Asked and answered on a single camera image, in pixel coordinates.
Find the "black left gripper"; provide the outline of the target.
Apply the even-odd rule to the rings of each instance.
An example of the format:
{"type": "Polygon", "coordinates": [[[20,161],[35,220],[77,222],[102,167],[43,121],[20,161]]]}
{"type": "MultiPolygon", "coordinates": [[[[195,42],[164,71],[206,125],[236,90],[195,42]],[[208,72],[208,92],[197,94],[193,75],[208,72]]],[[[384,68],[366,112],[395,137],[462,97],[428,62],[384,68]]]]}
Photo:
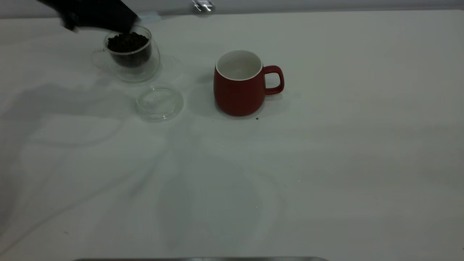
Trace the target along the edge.
{"type": "Polygon", "coordinates": [[[119,33],[128,33],[139,20],[121,0],[38,0],[55,10],[64,28],[99,28],[119,33]],[[93,17],[88,22],[88,5],[91,3],[93,17]]]}

